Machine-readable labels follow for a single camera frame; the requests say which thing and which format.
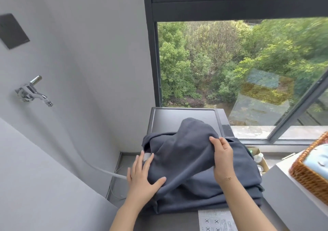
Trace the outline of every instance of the chrome faucet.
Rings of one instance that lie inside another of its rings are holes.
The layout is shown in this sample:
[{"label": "chrome faucet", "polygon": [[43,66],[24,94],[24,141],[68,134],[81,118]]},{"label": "chrome faucet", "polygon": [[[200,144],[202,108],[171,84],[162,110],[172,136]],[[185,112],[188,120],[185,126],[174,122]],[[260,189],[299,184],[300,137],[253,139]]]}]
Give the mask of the chrome faucet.
[{"label": "chrome faucet", "polygon": [[27,84],[23,84],[20,88],[16,89],[17,96],[24,102],[31,102],[35,98],[41,99],[46,105],[51,107],[53,103],[48,100],[48,97],[39,93],[34,85],[42,79],[42,76],[37,76],[35,79]]}]

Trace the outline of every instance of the window pane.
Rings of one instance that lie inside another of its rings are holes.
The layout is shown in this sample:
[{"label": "window pane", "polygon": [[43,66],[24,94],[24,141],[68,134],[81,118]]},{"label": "window pane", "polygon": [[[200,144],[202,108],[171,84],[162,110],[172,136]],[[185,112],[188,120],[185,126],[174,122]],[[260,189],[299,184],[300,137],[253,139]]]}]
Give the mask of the window pane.
[{"label": "window pane", "polygon": [[328,131],[328,89],[313,103],[280,139],[316,140]]},{"label": "window pane", "polygon": [[328,18],[158,23],[164,107],[221,108],[264,139],[328,65]]}]

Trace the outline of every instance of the person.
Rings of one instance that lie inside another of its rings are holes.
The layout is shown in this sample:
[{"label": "person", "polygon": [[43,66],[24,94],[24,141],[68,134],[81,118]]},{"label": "person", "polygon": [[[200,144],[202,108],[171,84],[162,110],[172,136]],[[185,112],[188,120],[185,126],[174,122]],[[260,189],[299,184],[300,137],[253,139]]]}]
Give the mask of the person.
[{"label": "person", "polygon": [[[229,143],[225,138],[210,137],[210,141],[215,148],[214,177],[223,190],[238,231],[277,231],[237,179],[233,166],[233,150]],[[132,231],[141,209],[166,181],[163,177],[152,185],[148,182],[148,170],[154,154],[146,160],[144,166],[143,157],[142,151],[135,158],[132,168],[128,168],[129,192],[110,231]]]}]

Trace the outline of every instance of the brown wicker basket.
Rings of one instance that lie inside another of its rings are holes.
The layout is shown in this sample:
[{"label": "brown wicker basket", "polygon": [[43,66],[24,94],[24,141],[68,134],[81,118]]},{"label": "brown wicker basket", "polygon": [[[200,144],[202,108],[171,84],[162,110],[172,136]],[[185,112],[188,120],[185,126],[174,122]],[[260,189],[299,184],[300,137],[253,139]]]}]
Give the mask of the brown wicker basket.
[{"label": "brown wicker basket", "polygon": [[328,141],[328,132],[325,132],[319,139],[313,142],[289,169],[290,175],[303,185],[309,192],[315,195],[323,203],[328,205],[328,180],[312,171],[303,164],[310,151],[316,146],[324,144]]}]

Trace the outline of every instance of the dark gray cloth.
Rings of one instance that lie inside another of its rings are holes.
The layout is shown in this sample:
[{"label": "dark gray cloth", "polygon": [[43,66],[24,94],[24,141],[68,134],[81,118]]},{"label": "dark gray cloth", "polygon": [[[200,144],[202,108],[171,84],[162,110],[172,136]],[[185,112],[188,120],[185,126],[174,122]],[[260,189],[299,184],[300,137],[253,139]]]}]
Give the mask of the dark gray cloth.
[{"label": "dark gray cloth", "polygon": [[[176,133],[151,133],[144,137],[145,152],[154,153],[148,180],[166,177],[165,184],[144,212],[171,213],[227,207],[222,189],[214,179],[214,129],[194,118],[184,119]],[[261,175],[248,149],[237,139],[227,139],[234,151],[237,178],[257,205],[261,205]]]}]

